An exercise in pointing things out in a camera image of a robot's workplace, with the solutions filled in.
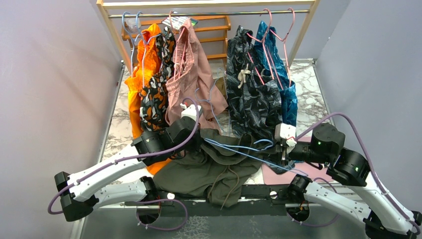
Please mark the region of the blue wire hanger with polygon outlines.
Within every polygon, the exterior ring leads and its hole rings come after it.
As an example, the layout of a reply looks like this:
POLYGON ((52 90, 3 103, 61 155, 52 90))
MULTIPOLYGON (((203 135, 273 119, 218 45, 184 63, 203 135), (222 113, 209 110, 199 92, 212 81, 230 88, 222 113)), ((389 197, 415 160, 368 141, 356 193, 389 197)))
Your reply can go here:
MULTIPOLYGON (((225 84, 225 81, 224 81, 224 72, 223 72, 222 68, 219 68, 219 70, 220 70, 220 72, 222 73, 222 76, 223 76, 223 83, 225 84)), ((216 82, 217 82, 218 80, 219 80, 219 78, 213 79, 213 84, 212 84, 212 87, 211 87, 211 89, 210 89, 210 94, 211 94, 211 91, 214 89, 215 84, 216 84, 216 82)), ((213 111, 213 105, 212 105, 212 103, 211 103, 211 96, 209 96, 209 98, 208 98, 208 99, 202 99, 202 100, 199 100, 199 101, 200 101, 200 102, 207 102, 207 103, 211 106, 211 108, 212 108, 212 109, 211 109, 211 112, 212 112, 213 116, 214 116, 214 117, 216 116, 216 115, 215 115, 215 113, 214 113, 214 111, 213 111)), ((222 149, 225 149, 225 150, 228 150, 228 151, 231 151, 231 152, 234 152, 234 153, 238 153, 238 154, 241 154, 241 155, 243 155, 243 156, 247 156, 247 157, 249 157, 249 158, 252 158, 252 159, 258 160, 258 161, 260 161, 260 162, 262 162, 262 163, 267 164, 267 166, 272 166, 272 167, 275 167, 275 168, 279 168, 279 169, 282 169, 282 170, 284 170, 284 171, 290 171, 290 172, 293 172, 293 173, 296 173, 296 174, 299 174, 299 175, 302 175, 302 176, 309 176, 309 175, 308 175, 307 173, 305 173, 304 171, 299 170, 299 169, 296 169, 296 168, 294 168, 294 167, 292 167, 292 166, 289 166, 289 165, 288 165, 288 166, 280 166, 280 165, 278 165, 278 164, 274 164, 274 163, 272 163, 272 162, 270 162, 270 161, 268 161, 268 160, 260 159, 260 158, 258 158, 258 157, 252 156, 252 155, 250 155, 250 154, 247 154, 247 153, 243 153, 243 152, 238 151, 238 149, 247 149, 247 150, 250 150, 250 151, 252 151, 252 152, 263 152, 263 151, 264 151, 263 149, 256 149, 256 148, 251 148, 251 147, 248 147, 248 146, 239 146, 239 145, 228 145, 228 144, 223 144, 223 143, 220 143, 220 142, 218 142, 218 141, 215 141, 215 140, 210 139, 210 138, 207 138, 207 137, 205 137, 205 138, 204 138, 204 140, 205 140, 205 142, 210 143, 210 144, 212 144, 212 145, 214 145, 214 146, 217 146, 217 147, 219 147, 219 148, 222 148, 222 149)), ((268 139, 260 139, 260 140, 257 140, 257 141, 255 141, 255 142, 253 142, 253 144, 257 144, 257 143, 260 143, 260 142, 269 142, 269 143, 271 143, 271 144, 270 144, 270 146, 268 146, 268 147, 266 147, 266 148, 264 148, 264 149, 268 149, 268 148, 270 148, 270 147, 274 146, 273 141, 268 140, 268 139)))

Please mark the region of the olive green shorts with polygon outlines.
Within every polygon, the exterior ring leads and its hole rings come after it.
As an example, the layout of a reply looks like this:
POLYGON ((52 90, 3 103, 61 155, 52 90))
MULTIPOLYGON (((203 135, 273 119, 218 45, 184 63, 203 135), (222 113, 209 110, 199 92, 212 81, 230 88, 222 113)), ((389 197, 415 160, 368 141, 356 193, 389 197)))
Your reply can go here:
MULTIPOLYGON (((246 133, 241 137, 220 135, 216 129, 202 129, 201 137, 223 144, 260 148, 256 139, 246 133)), ((257 152, 238 151, 257 157, 257 152)), ((169 162, 153 177, 155 186, 163 191, 202 196, 212 193, 218 199, 237 191, 261 167, 261 162, 203 142, 199 151, 169 162)))

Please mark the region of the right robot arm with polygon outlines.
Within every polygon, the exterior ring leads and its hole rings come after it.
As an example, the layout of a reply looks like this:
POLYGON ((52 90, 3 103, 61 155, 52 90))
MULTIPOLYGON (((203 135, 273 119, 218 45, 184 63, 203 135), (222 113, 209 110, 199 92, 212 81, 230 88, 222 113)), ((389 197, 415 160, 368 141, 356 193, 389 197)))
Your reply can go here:
POLYGON ((280 200, 319 204, 363 226, 371 239, 415 239, 420 234, 421 213, 407 209, 383 188, 369 161, 344 147, 345 135, 336 127, 319 124, 312 130, 310 142, 296 141, 294 130, 291 125, 278 124, 277 145, 270 153, 280 156, 283 164, 290 159, 317 169, 328 164, 327 175, 356 193, 361 202, 324 188, 304 173, 296 173, 288 187, 277 192, 280 200))

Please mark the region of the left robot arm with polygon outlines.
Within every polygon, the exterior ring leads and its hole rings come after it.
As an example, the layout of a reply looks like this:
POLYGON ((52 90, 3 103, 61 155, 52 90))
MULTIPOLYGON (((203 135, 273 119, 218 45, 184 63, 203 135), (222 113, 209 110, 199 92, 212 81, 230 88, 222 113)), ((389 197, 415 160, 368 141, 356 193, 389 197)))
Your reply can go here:
POLYGON ((93 210, 120 202, 141 201, 151 204, 156 200, 152 179, 142 176, 120 186, 113 181, 154 163, 163 162, 181 151, 192 151, 202 143, 201 124, 189 116, 176 120, 165 129, 146 131, 134 139, 129 150, 134 156, 106 160, 78 173, 61 171, 54 176, 57 195, 65 220, 77 221, 93 210))

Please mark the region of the dusty pink shorts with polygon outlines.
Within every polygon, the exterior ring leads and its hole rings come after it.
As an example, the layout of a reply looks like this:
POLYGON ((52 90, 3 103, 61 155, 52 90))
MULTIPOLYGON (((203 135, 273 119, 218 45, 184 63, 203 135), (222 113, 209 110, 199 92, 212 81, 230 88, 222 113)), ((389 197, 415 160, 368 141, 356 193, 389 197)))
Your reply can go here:
POLYGON ((180 103, 182 103, 184 98, 190 97, 202 107, 203 112, 199 119, 201 127, 220 130, 216 116, 223 113, 228 107, 227 101, 216 86, 210 94, 213 75, 207 56, 191 25, 191 21, 187 20, 183 25, 186 30, 181 38, 179 47, 183 50, 185 46, 186 51, 180 77, 175 81, 171 77, 166 83, 168 91, 166 122, 171 125, 181 118, 183 109, 180 107, 180 103), (209 96, 211 96, 215 117, 211 112, 211 106, 207 102, 199 101, 208 99, 209 96))

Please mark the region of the black shark print shorts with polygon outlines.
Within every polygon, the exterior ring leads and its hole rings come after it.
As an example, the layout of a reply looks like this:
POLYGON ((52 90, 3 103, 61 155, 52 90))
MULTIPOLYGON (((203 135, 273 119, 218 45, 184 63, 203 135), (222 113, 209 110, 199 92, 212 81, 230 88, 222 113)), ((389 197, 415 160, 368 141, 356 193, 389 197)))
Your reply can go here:
POLYGON ((253 35, 240 25, 227 42, 226 93, 232 132, 273 140, 276 125, 284 123, 279 86, 259 62, 255 41, 247 33, 253 35))

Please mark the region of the orange black camo shorts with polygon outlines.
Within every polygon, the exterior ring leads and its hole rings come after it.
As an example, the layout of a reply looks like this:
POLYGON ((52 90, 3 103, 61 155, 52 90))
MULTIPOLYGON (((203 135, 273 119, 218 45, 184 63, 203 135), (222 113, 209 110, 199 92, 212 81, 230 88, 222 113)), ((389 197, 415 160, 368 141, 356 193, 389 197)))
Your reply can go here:
POLYGON ((143 131, 155 131, 168 126, 165 118, 168 108, 166 83, 174 75, 173 53, 176 46, 174 33, 168 26, 164 27, 156 46, 159 59, 162 60, 161 66, 140 94, 140 126, 143 131))

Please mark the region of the blue shark print shorts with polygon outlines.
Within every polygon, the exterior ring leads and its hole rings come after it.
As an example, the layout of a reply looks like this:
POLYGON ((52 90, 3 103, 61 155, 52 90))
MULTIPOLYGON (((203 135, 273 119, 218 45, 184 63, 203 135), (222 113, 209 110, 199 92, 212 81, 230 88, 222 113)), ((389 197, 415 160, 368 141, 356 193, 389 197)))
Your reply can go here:
POLYGON ((265 39, 265 43, 256 41, 254 49, 261 65, 266 69, 270 76, 274 76, 279 86, 279 92, 282 100, 282 119, 286 124, 297 125, 298 99, 296 95, 296 85, 288 77, 285 64, 279 56, 276 46, 276 29, 268 26, 261 21, 258 25, 255 38, 265 39))

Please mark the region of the blue hanger on orange shorts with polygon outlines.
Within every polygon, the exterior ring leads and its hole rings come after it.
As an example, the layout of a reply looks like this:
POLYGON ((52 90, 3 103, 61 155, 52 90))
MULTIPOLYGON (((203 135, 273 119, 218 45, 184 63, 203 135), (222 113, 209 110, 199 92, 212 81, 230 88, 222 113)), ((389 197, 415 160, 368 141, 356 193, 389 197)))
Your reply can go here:
POLYGON ((124 12, 121 18, 124 33, 132 44, 131 64, 128 67, 131 75, 125 84, 130 91, 135 92, 146 87, 150 78, 159 71, 162 60, 159 59, 156 44, 161 29, 156 23, 141 29, 139 16, 127 18, 128 15, 128 12, 124 12))

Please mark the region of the pink hanger on pink shorts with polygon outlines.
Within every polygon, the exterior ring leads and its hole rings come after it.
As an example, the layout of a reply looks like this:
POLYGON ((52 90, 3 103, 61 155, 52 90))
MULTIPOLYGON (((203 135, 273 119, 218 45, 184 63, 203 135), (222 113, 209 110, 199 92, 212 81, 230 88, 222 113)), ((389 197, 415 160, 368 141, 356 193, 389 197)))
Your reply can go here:
POLYGON ((182 65, 183 65, 183 58, 184 58, 184 54, 185 54, 185 46, 183 48, 183 50, 181 50, 181 48, 179 47, 179 43, 181 41, 181 38, 183 37, 184 31, 186 30, 185 26, 182 25, 181 26, 181 30, 179 30, 179 38, 176 41, 176 47, 175 47, 175 60, 174 60, 174 76, 173 79, 174 81, 177 80, 181 73, 182 73, 182 65))

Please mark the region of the pink mat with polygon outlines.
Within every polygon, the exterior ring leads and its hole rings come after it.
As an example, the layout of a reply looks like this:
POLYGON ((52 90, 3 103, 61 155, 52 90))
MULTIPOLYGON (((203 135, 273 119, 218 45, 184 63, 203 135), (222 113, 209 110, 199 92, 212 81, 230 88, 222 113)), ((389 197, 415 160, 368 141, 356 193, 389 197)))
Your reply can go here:
MULTIPOLYGON (((296 170, 293 172, 285 172, 283 174, 276 174, 269 166, 263 164, 262 167, 263 182, 266 185, 280 185, 290 184, 293 178, 296 176, 296 170)), ((329 175, 326 174, 327 168, 318 170, 306 163, 295 163, 295 169, 308 174, 308 177, 314 180, 317 177, 323 178, 328 182, 335 182, 329 175)))

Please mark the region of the wooden ladder shelf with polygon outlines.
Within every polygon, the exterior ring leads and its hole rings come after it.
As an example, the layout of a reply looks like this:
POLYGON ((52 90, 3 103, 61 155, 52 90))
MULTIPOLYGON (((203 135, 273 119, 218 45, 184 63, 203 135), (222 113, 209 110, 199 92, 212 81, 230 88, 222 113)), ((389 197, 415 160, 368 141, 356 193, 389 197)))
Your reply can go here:
MULTIPOLYGON (((228 32, 231 30, 230 18, 226 15, 217 16, 196 16, 191 18, 192 26, 206 53, 207 59, 211 61, 226 61, 228 32)), ((124 20, 121 27, 121 37, 129 45, 129 55, 133 59, 134 65, 138 63, 136 58, 137 46, 141 41, 138 33, 156 24, 161 30, 170 27, 167 19, 150 19, 141 21, 139 18, 129 18, 124 20)))

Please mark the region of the colourful marker box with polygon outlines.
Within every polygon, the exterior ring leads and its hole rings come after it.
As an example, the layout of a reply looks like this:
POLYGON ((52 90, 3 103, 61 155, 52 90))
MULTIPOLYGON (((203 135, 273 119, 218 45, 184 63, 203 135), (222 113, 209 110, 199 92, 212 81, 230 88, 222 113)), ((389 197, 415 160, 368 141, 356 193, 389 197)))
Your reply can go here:
POLYGON ((166 26, 172 27, 174 30, 179 30, 187 20, 191 21, 192 26, 197 25, 199 22, 198 20, 187 16, 172 16, 165 18, 163 21, 161 21, 161 23, 166 26))

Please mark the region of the metal hanging rod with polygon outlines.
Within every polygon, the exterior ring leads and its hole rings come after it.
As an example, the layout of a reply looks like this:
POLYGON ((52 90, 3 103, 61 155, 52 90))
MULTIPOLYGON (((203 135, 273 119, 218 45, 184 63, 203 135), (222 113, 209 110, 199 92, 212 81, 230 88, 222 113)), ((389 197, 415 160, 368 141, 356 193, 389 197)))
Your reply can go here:
MULTIPOLYGON (((289 13, 309 13, 310 10, 278 10, 272 11, 272 14, 289 14, 289 13)), ((232 12, 208 12, 208 13, 173 13, 172 16, 217 16, 217 15, 263 15, 269 14, 267 11, 232 11, 232 12)), ((111 14, 108 18, 121 18, 121 17, 150 17, 150 18, 162 18, 168 17, 169 13, 152 13, 152 14, 111 14)))

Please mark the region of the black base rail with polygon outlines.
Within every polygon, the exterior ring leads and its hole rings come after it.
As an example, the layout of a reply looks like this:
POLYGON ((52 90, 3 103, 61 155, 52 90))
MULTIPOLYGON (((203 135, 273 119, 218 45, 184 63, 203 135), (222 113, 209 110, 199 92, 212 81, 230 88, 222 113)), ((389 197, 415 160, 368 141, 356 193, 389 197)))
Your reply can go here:
POLYGON ((242 185, 221 199, 208 192, 193 196, 159 190, 139 202, 126 201, 123 205, 135 206, 141 216, 218 217, 308 215, 311 203, 291 192, 287 184, 256 184, 242 185))

